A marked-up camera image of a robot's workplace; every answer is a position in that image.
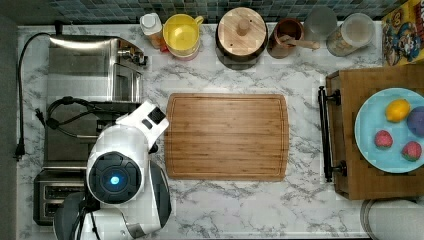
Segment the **white marble surface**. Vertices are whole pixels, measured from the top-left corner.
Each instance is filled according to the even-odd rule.
[[[380,36],[380,25],[377,24]],[[275,24],[270,24],[271,31]],[[172,93],[277,93],[286,98],[290,149],[282,182],[176,181],[169,179],[172,215],[166,226],[147,238],[335,238],[366,237],[361,228],[361,201],[337,195],[323,177],[318,87],[339,69],[381,66],[376,39],[345,58],[325,49],[296,49],[285,59],[266,51],[253,68],[234,71],[215,55],[216,25],[202,26],[200,53],[182,62],[150,47],[138,25],[68,26],[65,34],[115,35],[133,42],[150,57],[144,74],[144,95],[166,110]],[[19,51],[33,34],[54,28],[20,27]],[[54,239],[51,227],[32,220],[33,179],[43,162],[44,132],[34,114],[45,112],[48,39],[33,41],[24,59],[24,121],[27,155],[18,164],[19,239]],[[163,137],[153,161],[164,164]]]

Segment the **yellow fruit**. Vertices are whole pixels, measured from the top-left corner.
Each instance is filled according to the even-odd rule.
[[[386,107],[387,121],[400,122],[408,116],[410,110],[411,105],[409,105],[408,101],[405,99],[396,99]]]

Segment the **wooden spoon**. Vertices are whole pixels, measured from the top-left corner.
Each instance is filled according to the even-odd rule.
[[[279,37],[278,39],[284,42],[285,44],[291,44],[291,45],[295,45],[299,47],[310,48],[312,50],[316,50],[321,47],[319,42],[296,40],[293,37],[290,37],[289,35],[283,35]]]

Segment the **white robot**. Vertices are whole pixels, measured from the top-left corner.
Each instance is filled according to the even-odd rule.
[[[87,163],[86,193],[69,195],[55,214],[58,240],[135,239],[165,225],[168,184],[148,154],[168,125],[165,114],[145,102],[100,134]]]

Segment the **purple fruit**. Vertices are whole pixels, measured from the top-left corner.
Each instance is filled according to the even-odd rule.
[[[402,149],[402,156],[408,161],[417,161],[422,153],[421,145],[415,141],[408,142]]]
[[[424,137],[424,106],[412,109],[406,122],[413,134]]]
[[[393,138],[386,130],[380,130],[375,134],[374,143],[379,149],[388,149],[393,144]]]

